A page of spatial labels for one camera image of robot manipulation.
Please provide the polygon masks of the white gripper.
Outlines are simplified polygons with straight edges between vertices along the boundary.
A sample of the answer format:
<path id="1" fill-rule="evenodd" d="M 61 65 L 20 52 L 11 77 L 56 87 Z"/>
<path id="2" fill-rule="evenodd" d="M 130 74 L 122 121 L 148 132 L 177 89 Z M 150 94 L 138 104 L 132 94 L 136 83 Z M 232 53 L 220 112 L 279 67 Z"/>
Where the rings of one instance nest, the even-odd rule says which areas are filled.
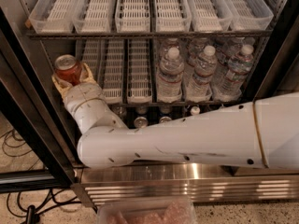
<path id="1" fill-rule="evenodd" d="M 86 63 L 82 63 L 82 71 L 80 75 L 80 84 L 73 85 L 56 74 L 51 76 L 52 82 L 56 90 L 63 97 L 64 107 L 74 115 L 76 111 L 84 104 L 92 100 L 105 100 L 103 90 L 93 78 L 93 73 Z"/>

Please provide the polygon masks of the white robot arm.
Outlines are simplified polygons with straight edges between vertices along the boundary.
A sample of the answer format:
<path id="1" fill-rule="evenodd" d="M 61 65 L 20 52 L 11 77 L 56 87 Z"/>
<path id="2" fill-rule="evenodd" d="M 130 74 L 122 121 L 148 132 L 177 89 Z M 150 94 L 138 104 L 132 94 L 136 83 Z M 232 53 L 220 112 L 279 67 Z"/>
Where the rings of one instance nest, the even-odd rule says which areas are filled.
<path id="1" fill-rule="evenodd" d="M 299 169 L 298 92 L 130 129 L 87 65 L 77 85 L 57 75 L 52 81 L 81 131 L 78 157 L 90 168 L 142 160 Z"/>

